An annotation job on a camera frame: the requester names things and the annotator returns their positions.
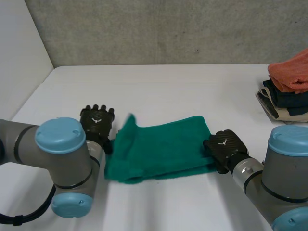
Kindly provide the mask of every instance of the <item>light blue joint cap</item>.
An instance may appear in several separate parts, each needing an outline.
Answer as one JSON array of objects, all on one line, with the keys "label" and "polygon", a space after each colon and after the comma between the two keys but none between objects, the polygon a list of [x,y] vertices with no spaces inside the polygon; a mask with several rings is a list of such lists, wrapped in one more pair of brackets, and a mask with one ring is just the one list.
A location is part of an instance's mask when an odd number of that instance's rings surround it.
[{"label": "light blue joint cap", "polygon": [[289,156],[308,156],[308,128],[284,125],[273,129],[269,148]]},{"label": "light blue joint cap", "polygon": [[80,148],[86,140],[82,125],[73,118],[62,117],[43,123],[35,133],[37,146],[48,153],[66,154]]},{"label": "light blue joint cap", "polygon": [[92,207],[93,198],[81,193],[61,193],[53,197],[51,208],[63,218],[80,218],[87,215]]},{"label": "light blue joint cap", "polygon": [[272,225],[274,231],[308,231],[308,207],[290,210],[277,217]]}]

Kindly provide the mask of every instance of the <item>folded towel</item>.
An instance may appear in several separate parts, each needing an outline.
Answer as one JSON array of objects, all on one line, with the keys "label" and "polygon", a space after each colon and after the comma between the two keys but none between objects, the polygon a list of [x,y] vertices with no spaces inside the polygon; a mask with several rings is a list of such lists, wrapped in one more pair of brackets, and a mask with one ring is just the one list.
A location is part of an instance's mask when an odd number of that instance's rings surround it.
[{"label": "folded towel", "polygon": [[268,66],[269,77],[281,92],[308,91],[308,49],[290,60]]},{"label": "folded towel", "polygon": [[302,115],[290,116],[286,108],[279,108],[274,106],[272,99],[270,97],[270,91],[268,88],[261,89],[257,95],[262,107],[267,111],[267,113],[275,120],[281,121],[293,121],[293,122],[308,122],[308,113]]},{"label": "folded towel", "polygon": [[209,135],[202,116],[140,128],[130,115],[114,141],[113,153],[106,155],[105,178],[138,183],[215,171],[202,144]]},{"label": "folded towel", "polygon": [[274,106],[286,108],[291,116],[308,112],[308,92],[301,94],[280,92],[271,80],[263,81],[263,85],[269,89]]}]

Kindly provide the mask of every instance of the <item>black cable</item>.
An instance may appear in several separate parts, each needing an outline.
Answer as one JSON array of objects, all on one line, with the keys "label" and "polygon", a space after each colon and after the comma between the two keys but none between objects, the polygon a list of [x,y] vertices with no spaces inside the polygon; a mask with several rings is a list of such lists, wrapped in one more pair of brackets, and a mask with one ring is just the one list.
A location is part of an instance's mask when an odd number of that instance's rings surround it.
[{"label": "black cable", "polygon": [[56,187],[53,185],[45,202],[37,210],[35,210],[33,213],[30,213],[28,215],[25,215],[25,216],[19,215],[15,217],[10,217],[10,216],[6,216],[0,213],[0,224],[19,226],[19,225],[22,225],[23,223],[30,222],[30,221],[33,221],[39,218],[48,209],[55,192],[56,192]]}]

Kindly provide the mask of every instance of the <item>concrete wall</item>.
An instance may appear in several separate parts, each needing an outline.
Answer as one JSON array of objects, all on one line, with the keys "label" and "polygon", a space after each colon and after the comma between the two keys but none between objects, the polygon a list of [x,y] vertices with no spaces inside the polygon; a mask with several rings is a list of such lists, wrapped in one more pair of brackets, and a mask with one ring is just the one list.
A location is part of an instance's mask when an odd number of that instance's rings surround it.
[{"label": "concrete wall", "polygon": [[308,47],[307,0],[26,0],[54,66],[268,64]]},{"label": "concrete wall", "polygon": [[0,0],[0,119],[11,119],[52,70],[24,0]]}]

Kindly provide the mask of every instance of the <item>green towel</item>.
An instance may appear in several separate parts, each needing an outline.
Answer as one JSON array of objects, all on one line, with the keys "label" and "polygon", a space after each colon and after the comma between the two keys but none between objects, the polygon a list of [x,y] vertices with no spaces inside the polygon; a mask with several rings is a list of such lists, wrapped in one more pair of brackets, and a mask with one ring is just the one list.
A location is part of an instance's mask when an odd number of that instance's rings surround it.
[{"label": "green towel", "polygon": [[203,147],[210,131],[202,116],[140,128],[130,115],[106,155],[105,178],[123,183],[169,179],[215,171]]}]

